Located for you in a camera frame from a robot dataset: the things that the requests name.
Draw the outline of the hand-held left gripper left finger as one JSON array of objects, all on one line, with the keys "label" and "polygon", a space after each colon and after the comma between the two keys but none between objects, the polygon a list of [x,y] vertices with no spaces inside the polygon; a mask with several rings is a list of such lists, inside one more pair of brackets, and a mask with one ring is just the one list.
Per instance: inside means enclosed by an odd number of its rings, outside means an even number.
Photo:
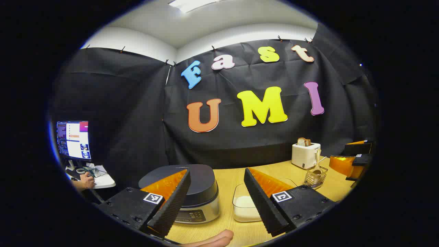
[{"label": "hand-held left gripper left finger", "polygon": [[191,185],[188,169],[142,189],[127,187],[95,206],[110,218],[145,234],[168,235]]}]

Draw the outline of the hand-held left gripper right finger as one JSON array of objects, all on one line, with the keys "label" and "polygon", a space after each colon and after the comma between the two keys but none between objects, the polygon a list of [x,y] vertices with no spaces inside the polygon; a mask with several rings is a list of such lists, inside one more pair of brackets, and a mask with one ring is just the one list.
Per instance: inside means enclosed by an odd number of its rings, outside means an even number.
[{"label": "hand-held left gripper right finger", "polygon": [[244,182],[273,237],[315,221],[336,205],[308,185],[293,187],[254,168],[246,168]]}]

